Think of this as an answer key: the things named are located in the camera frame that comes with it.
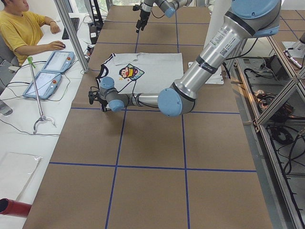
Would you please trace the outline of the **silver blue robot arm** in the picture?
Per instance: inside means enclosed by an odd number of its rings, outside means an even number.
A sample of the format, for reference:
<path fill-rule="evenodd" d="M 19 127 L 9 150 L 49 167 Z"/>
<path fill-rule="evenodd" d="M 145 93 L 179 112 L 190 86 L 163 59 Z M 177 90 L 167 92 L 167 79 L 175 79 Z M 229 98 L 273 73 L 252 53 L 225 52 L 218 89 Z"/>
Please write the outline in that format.
<path fill-rule="evenodd" d="M 132 10 L 140 11 L 140 18 L 136 23 L 136 33 L 144 30 L 154 4 L 159 7 L 167 18 L 170 18 L 179 8 L 188 6 L 190 3 L 192 3 L 192 0 L 144 0 L 139 5 L 135 4 Z"/>
<path fill-rule="evenodd" d="M 234 0 L 214 37 L 183 72 L 179 53 L 113 53 L 101 64 L 89 102 L 104 111 L 149 106 L 169 117 L 191 112 L 197 92 L 242 40 L 279 30 L 279 0 Z"/>

